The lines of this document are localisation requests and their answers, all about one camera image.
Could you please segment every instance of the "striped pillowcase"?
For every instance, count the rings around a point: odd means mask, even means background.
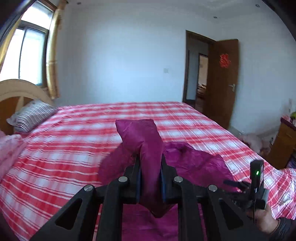
[[[28,103],[6,121],[8,124],[14,126],[15,132],[27,133],[54,115],[57,111],[58,108],[38,99]]]

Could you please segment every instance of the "red paper-cut decoration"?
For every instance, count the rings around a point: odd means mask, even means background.
[[[229,67],[231,61],[228,59],[228,54],[221,54],[220,55],[220,66],[221,68],[227,68]]]

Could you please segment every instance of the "open door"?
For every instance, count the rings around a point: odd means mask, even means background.
[[[207,89],[203,114],[229,127],[235,101],[239,68],[239,41],[217,41],[209,47]]]

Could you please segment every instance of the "hand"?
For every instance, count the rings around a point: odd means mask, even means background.
[[[247,215],[253,218],[253,210],[248,210]],[[279,220],[272,217],[271,208],[268,204],[265,210],[257,209],[255,211],[255,220],[259,230],[266,234],[271,234],[279,224]]]

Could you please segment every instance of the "gold curtain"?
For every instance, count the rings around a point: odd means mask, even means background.
[[[52,22],[49,28],[49,35],[47,40],[46,49],[46,79],[48,92],[51,99],[59,97],[59,87],[57,81],[57,61],[56,61],[56,48],[57,48],[57,34],[61,24],[62,15],[67,4],[66,0],[60,0],[57,9],[54,12]]]
[[[17,27],[19,26],[20,22],[21,22],[21,17],[16,21],[16,23],[14,24],[14,26],[12,27],[12,29],[9,31],[8,35],[6,36],[3,44],[0,46],[0,72],[2,70],[3,67],[3,63],[6,57],[6,53],[10,44],[10,41],[15,33],[15,30],[17,29]]]

